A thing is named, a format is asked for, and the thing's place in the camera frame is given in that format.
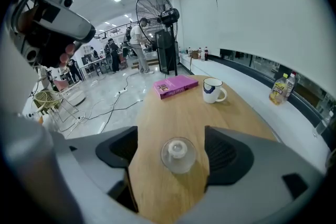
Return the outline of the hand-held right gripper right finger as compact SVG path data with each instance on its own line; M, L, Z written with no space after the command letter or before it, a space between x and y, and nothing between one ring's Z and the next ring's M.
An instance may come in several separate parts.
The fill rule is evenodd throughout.
M282 143L237 131L206 126L205 152L204 218L293 218L324 179Z

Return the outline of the clear glass with white object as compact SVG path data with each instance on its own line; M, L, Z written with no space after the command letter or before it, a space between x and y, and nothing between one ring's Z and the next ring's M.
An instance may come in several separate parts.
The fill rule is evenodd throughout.
M171 173L185 174L196 161L196 149L187 138L174 137L162 146L161 161Z

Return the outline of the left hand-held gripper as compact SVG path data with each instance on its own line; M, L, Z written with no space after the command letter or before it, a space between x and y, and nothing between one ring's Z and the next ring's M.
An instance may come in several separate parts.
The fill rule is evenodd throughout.
M16 49L32 66L59 67L59 57L74 43L88 43L95 27L70 9L73 0L12 0L7 28Z

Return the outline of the small clear bottle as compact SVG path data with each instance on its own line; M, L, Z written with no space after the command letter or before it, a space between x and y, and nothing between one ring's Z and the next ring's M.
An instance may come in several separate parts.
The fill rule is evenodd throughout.
M329 126L331 122L333 115L334 115L333 111L330 110L329 114L325 118L323 118L314 129L313 132L314 136L319 136L326 130L326 128Z

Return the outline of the yellow drink bottle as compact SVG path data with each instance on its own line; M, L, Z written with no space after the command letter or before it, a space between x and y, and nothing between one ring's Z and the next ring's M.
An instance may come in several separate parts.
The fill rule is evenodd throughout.
M281 105L286 97L288 85L288 75L283 73L282 77L275 81L271 92L269 94L269 100L275 105Z

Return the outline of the white desk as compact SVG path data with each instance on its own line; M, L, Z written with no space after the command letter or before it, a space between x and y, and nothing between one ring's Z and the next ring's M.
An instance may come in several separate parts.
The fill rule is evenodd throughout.
M80 67L80 71L85 80L87 78L100 76L112 71L105 58L98 58L95 61L89 61L89 59L86 58L86 61L87 63Z

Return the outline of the round wooden table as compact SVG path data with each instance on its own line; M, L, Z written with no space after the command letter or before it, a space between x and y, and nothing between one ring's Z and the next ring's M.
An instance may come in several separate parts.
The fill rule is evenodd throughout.
M137 117L138 149L129 166L139 215L158 224L172 224L204 195L209 174L204 150L205 126L223 127L275 140L270 127L232 88L224 85L223 102L204 102L201 86L160 99L150 90ZM174 137L189 139L196 161L185 174L172 174L161 161L162 146Z

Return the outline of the round white low table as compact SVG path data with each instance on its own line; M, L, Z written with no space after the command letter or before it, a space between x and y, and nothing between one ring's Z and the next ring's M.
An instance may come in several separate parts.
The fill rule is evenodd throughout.
M66 97L66 100L72 105L77 106L81 104L86 99L86 95L82 90L76 91Z

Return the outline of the purple book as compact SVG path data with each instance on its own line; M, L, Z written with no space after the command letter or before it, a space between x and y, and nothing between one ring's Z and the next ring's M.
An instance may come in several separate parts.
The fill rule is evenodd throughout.
M198 86L198 81L189 76L178 75L154 83L153 88L161 100Z

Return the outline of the pink chair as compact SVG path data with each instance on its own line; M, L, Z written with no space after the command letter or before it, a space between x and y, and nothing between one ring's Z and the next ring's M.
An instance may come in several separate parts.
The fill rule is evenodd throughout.
M58 89L59 92L65 91L69 88L69 83L67 80L53 80L54 85Z

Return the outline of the person's left hand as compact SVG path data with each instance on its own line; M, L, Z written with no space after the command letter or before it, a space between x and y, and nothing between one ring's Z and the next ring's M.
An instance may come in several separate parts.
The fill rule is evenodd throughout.
M74 55L76 51L76 45L74 43L69 44L66 48L65 48L65 52L62 53L59 57L59 67L65 67L70 58Z

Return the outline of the white mug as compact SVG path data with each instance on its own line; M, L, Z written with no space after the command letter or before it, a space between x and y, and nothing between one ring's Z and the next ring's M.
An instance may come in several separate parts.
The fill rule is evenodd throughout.
M223 102L227 99L227 91L223 88L223 82L216 78L205 78L203 80L203 100L212 104Z

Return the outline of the black standing fan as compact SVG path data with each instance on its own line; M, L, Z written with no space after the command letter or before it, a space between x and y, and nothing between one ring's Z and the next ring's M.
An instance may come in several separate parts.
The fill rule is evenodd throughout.
M177 32L178 20L180 18L179 11L172 6L169 0L137 0L136 15L138 24L141 18L146 18L148 23L141 28L144 38L156 48L155 33L162 29L168 31L175 40L177 53Z

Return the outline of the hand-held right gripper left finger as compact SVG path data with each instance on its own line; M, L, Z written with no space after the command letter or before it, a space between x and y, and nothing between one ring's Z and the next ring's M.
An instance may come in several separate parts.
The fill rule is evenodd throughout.
M129 165L138 149L138 127L129 126L101 134L65 139L53 132L55 150L74 157L86 176L109 195L132 190Z

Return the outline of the clear drink bottle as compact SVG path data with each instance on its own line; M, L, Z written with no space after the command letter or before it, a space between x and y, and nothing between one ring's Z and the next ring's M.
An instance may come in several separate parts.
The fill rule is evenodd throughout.
M290 76L287 78L286 80L286 84L287 84L287 92L286 92L286 95L285 95L285 99L287 100L295 86L295 83L296 83L296 72L292 72L290 74Z

